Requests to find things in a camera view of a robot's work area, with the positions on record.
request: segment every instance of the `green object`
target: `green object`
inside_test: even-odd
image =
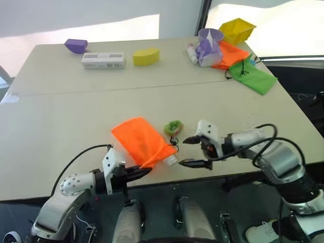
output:
[[[169,122],[169,124],[167,124],[164,127],[164,132],[168,136],[174,137],[179,132],[181,132],[182,128],[183,128],[183,123],[181,121],[179,121],[179,120],[173,120],[173,121]]]
[[[250,63],[251,55],[229,67],[232,78],[265,95],[277,81],[275,76],[258,70]]]

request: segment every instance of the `yellow sponge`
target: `yellow sponge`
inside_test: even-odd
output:
[[[137,50],[133,54],[134,65],[143,66],[150,65],[160,59],[160,50],[158,48],[148,48],[145,50]]]

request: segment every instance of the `white box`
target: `white box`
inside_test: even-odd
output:
[[[82,65],[84,68],[123,68],[124,53],[84,53]]]

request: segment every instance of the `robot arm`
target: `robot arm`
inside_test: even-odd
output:
[[[112,147],[102,165],[103,172],[94,170],[87,174],[73,174],[62,180],[33,224],[33,241],[64,240],[71,229],[75,213],[92,196],[112,194],[115,190],[125,188],[127,182],[137,180],[151,171],[151,168],[139,169],[139,166],[125,168],[125,162]]]
[[[257,158],[256,163],[282,196],[286,206],[293,212],[292,222],[295,228],[302,231],[304,240],[310,241],[324,230],[323,188],[306,173],[302,161],[304,158],[300,159],[290,147],[279,142],[284,140],[283,138],[277,139],[273,140]],[[268,143],[264,140],[270,139],[265,138],[262,128],[228,134],[225,138],[220,138],[215,125],[201,120],[195,136],[187,138],[184,143],[201,143],[203,153],[208,160],[183,160],[179,164],[190,168],[211,170],[213,161],[224,160],[223,158],[230,156],[255,159]]]

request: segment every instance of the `orange cloth bag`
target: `orange cloth bag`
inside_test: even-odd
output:
[[[153,167],[156,162],[177,152],[141,117],[118,125],[111,133],[141,168]]]
[[[233,46],[225,41],[222,41],[219,44],[219,47],[223,53],[223,59],[220,64],[213,65],[213,68],[229,69],[229,67],[235,62],[241,61],[249,56],[247,51],[241,50],[240,48],[237,48],[236,46]]]

